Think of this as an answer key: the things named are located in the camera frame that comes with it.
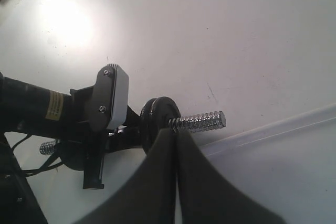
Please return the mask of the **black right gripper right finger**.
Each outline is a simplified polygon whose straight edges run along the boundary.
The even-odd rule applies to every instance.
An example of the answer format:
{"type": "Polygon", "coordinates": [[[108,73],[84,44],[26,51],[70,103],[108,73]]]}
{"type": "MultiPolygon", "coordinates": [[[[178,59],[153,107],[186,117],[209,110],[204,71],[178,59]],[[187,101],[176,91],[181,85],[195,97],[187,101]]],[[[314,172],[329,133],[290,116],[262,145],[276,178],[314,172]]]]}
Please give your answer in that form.
{"type": "Polygon", "coordinates": [[[285,223],[226,180],[190,132],[176,134],[178,190],[183,223],[285,223]]]}

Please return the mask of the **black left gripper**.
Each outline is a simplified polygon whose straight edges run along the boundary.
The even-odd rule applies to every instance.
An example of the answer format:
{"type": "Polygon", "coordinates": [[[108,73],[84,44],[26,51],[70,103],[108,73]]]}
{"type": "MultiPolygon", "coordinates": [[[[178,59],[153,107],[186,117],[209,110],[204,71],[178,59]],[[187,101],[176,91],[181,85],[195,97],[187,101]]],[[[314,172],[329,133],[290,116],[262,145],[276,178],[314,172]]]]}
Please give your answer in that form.
{"type": "Polygon", "coordinates": [[[128,106],[126,121],[114,130],[94,132],[89,125],[87,107],[93,89],[71,90],[74,98],[69,134],[60,141],[85,143],[83,189],[104,189],[104,152],[140,148],[140,117],[128,106]]]}

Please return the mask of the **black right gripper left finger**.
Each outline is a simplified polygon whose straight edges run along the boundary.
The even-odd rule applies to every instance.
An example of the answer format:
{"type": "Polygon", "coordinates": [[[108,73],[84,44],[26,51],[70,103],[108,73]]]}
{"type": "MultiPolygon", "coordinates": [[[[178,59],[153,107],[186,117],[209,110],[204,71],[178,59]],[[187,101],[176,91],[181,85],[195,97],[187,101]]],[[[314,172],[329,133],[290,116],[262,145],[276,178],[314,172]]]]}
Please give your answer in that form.
{"type": "Polygon", "coordinates": [[[171,130],[163,129],[128,181],[79,223],[174,223],[176,152],[171,130]]]}

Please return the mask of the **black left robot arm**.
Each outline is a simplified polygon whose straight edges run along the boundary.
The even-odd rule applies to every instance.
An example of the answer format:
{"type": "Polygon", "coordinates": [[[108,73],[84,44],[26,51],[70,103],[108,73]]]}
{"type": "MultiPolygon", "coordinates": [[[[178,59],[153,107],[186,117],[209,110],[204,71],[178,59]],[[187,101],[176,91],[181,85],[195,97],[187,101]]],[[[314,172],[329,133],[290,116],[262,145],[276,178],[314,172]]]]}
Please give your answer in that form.
{"type": "Polygon", "coordinates": [[[85,189],[102,189],[104,156],[141,147],[139,116],[128,106],[129,77],[117,65],[107,65],[94,85],[60,93],[1,77],[1,133],[49,139],[39,151],[47,160],[23,170],[14,147],[1,136],[2,223],[46,223],[27,178],[65,165],[83,172],[85,189]]]}

